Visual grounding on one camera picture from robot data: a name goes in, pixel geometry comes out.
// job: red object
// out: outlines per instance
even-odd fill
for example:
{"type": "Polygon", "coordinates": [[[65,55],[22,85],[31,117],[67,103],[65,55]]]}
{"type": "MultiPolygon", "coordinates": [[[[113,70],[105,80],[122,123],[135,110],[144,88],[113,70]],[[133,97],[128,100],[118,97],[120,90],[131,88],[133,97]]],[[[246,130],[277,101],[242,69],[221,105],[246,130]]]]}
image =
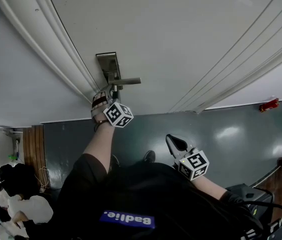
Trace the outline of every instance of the red object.
{"type": "Polygon", "coordinates": [[[265,103],[265,104],[261,105],[259,107],[259,110],[261,112],[264,112],[264,111],[267,111],[267,110],[274,109],[274,108],[276,108],[278,106],[279,106],[279,99],[276,98],[274,100],[269,101],[268,103],[265,103]]]}

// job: white cloth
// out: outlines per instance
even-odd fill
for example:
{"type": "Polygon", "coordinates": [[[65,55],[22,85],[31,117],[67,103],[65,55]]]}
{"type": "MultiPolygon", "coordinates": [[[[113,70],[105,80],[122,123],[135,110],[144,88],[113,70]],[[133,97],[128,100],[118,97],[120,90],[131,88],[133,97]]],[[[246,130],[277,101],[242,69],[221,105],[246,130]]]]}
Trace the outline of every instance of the white cloth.
{"type": "Polygon", "coordinates": [[[39,195],[33,195],[29,200],[22,200],[21,196],[16,194],[8,199],[7,204],[7,212],[11,218],[13,218],[18,211],[21,211],[35,224],[47,223],[51,220],[53,215],[53,210],[48,201],[39,195]]]}

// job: wooden floor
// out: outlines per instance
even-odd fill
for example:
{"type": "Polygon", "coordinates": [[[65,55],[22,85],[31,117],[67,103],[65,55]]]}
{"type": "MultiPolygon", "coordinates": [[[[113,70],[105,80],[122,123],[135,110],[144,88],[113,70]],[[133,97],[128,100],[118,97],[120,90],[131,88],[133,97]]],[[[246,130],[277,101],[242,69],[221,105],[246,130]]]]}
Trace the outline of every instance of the wooden floor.
{"type": "MultiPolygon", "coordinates": [[[[255,187],[270,191],[272,194],[274,194],[274,203],[282,205],[282,167],[279,167],[276,171],[255,185],[255,187]]],[[[282,210],[279,208],[274,208],[272,222],[279,218],[282,218],[282,210]]]]}
{"type": "Polygon", "coordinates": [[[35,125],[31,128],[23,129],[24,163],[34,168],[36,178],[40,179],[43,184],[45,184],[44,178],[47,180],[46,182],[49,181],[47,171],[42,169],[46,166],[44,145],[43,125],[35,125]]]}

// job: black shoe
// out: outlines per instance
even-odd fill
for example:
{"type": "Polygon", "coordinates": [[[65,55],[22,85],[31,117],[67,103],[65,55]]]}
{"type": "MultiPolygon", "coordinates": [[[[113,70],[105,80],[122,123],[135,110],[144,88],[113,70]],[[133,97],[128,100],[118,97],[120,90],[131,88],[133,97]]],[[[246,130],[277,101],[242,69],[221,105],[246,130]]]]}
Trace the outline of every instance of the black shoe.
{"type": "Polygon", "coordinates": [[[146,163],[154,163],[156,161],[156,153],[153,150],[149,150],[146,152],[143,161],[146,163]]]}
{"type": "Polygon", "coordinates": [[[119,167],[120,167],[119,159],[114,154],[112,154],[110,158],[110,170],[113,170],[119,167]]]}

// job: door lever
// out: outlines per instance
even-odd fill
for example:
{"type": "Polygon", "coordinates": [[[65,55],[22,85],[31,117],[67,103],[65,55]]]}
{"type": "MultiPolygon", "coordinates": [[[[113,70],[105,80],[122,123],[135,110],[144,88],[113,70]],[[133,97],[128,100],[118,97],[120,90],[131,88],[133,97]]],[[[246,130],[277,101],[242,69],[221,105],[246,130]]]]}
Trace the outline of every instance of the door lever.
{"type": "Polygon", "coordinates": [[[119,63],[116,52],[98,53],[95,55],[102,69],[103,75],[113,90],[122,90],[124,85],[141,84],[141,78],[121,79],[119,63]]]}

